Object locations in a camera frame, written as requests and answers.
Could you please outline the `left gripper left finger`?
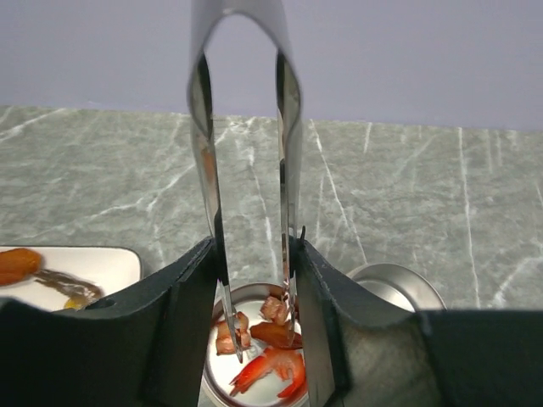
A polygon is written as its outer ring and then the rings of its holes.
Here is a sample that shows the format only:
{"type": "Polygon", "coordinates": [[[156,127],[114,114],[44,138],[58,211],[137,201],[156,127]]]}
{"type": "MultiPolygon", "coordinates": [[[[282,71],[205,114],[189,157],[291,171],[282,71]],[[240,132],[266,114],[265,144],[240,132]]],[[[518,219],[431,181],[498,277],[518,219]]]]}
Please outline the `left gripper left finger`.
{"type": "Polygon", "coordinates": [[[195,406],[216,280],[205,239],[82,310],[2,298],[2,405],[195,406]]]}

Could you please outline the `braised pork pieces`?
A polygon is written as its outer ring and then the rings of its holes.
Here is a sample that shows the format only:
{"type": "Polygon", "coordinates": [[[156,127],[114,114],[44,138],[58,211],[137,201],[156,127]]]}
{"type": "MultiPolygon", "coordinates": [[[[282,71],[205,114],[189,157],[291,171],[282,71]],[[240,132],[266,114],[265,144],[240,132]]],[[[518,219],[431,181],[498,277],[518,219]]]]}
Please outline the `braised pork pieces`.
{"type": "MultiPolygon", "coordinates": [[[[235,338],[240,340],[241,349],[249,348],[253,338],[274,348],[287,350],[302,348],[302,337],[299,333],[296,332],[294,338],[289,339],[287,308],[283,301],[275,297],[268,297],[260,307],[260,313],[265,321],[253,326],[249,326],[249,318],[246,314],[241,311],[236,314],[234,333],[235,338]]],[[[217,322],[216,328],[216,353],[218,355],[235,354],[235,345],[227,321],[217,322]]]]}

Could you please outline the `red shrimp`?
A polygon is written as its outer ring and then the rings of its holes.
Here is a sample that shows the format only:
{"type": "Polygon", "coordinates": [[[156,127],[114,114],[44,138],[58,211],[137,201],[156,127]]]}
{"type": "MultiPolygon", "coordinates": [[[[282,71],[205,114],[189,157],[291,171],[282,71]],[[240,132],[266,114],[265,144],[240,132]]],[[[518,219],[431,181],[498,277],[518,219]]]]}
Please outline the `red shrimp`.
{"type": "Polygon", "coordinates": [[[268,347],[251,360],[231,381],[230,396],[245,393],[255,382],[271,372],[290,384],[277,394],[280,399],[289,398],[306,383],[305,361],[296,350],[268,347]]]}

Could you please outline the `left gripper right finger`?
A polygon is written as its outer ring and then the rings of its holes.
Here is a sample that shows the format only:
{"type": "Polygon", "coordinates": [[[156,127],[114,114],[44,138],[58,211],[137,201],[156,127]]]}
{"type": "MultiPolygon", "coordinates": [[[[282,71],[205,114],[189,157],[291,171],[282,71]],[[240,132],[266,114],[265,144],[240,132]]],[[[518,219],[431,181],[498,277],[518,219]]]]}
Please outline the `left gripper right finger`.
{"type": "Polygon", "coordinates": [[[539,406],[542,314],[409,312],[292,243],[312,406],[539,406]]]}

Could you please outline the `fried chicken drumstick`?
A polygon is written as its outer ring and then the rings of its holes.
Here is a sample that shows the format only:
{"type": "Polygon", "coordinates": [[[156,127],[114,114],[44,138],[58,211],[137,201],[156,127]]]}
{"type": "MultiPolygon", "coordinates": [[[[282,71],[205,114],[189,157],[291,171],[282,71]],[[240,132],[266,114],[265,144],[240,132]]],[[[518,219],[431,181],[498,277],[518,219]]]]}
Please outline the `fried chicken drumstick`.
{"type": "Polygon", "coordinates": [[[1,252],[0,284],[2,286],[23,281],[42,267],[42,256],[29,248],[14,248],[1,252]]]}

